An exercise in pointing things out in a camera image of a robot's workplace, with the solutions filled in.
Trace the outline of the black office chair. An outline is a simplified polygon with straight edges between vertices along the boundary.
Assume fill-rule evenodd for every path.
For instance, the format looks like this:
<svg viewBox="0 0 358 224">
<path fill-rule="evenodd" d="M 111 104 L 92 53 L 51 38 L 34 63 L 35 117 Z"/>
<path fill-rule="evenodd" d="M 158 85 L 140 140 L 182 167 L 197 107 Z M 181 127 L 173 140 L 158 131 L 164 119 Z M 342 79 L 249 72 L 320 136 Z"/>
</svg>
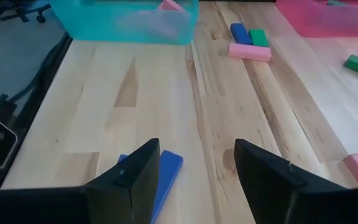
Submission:
<svg viewBox="0 0 358 224">
<path fill-rule="evenodd" d="M 19 18 L 22 22 L 29 22 L 28 14 L 37 13 L 36 20 L 43 24 L 46 18 L 43 13 L 51 9 L 50 3 L 45 3 L 43 6 L 33 7 L 37 1 L 49 0 L 0 0 L 0 21 L 8 21 Z"/>
</svg>

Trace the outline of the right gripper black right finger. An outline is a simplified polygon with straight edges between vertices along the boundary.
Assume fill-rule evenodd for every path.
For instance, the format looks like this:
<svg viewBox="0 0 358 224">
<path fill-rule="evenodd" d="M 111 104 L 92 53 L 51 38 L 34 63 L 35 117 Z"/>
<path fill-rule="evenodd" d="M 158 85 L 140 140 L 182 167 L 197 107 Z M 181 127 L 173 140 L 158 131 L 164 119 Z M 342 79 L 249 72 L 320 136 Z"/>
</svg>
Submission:
<svg viewBox="0 0 358 224">
<path fill-rule="evenodd" d="M 292 192 L 307 185 L 286 159 L 236 139 L 237 174 L 256 224 L 285 224 Z"/>
</svg>

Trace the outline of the pink translucent plastic bin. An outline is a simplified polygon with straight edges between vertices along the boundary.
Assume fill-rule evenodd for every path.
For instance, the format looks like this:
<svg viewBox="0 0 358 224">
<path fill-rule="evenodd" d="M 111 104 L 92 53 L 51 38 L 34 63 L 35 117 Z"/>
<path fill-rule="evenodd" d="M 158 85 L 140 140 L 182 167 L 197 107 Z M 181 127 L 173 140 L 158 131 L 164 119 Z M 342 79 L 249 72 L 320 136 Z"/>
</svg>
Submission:
<svg viewBox="0 0 358 224">
<path fill-rule="evenodd" d="M 303 37 L 358 37 L 358 0 L 276 0 L 276 7 Z"/>
</svg>

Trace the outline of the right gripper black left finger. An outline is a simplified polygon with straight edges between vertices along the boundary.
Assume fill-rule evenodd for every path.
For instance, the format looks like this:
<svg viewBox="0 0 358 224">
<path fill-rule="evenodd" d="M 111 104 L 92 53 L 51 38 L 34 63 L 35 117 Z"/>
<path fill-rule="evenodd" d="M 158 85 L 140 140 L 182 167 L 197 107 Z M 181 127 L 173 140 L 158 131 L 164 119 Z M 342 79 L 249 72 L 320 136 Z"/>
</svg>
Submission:
<svg viewBox="0 0 358 224">
<path fill-rule="evenodd" d="M 159 139 L 149 139 L 86 184 L 91 224 L 150 224 L 158 186 Z"/>
</svg>

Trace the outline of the green translucent plastic bin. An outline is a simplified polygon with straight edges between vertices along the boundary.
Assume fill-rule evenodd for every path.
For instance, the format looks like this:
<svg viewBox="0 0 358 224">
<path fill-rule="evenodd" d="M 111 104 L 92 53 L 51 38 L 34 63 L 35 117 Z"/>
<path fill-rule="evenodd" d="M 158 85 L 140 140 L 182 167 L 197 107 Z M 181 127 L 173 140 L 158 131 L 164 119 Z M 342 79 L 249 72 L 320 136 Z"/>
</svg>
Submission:
<svg viewBox="0 0 358 224">
<path fill-rule="evenodd" d="M 174 0 L 186 11 L 158 11 L 163 0 L 50 0 L 73 39 L 186 45 L 193 39 L 198 0 Z"/>
</svg>

